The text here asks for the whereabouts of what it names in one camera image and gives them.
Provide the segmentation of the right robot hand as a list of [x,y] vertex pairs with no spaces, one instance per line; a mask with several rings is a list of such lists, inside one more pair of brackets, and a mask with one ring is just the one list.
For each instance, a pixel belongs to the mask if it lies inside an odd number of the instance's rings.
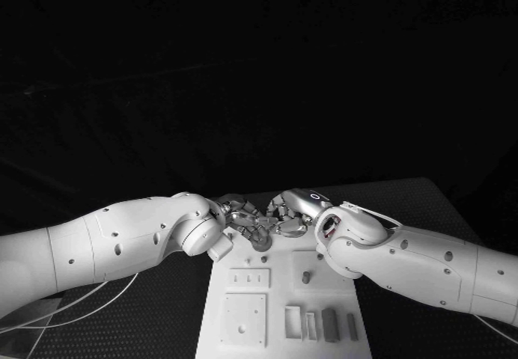
[[310,189],[283,191],[267,205],[267,217],[277,220],[273,232],[286,238],[302,237],[331,207],[329,198]]

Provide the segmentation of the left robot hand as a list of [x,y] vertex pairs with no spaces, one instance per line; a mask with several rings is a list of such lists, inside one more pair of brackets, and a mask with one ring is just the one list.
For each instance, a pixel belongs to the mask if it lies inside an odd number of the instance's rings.
[[214,216],[224,220],[224,228],[232,228],[248,240],[253,249],[266,252],[271,248],[270,231],[277,225],[279,219],[266,216],[240,194],[227,194],[218,197],[215,205]]

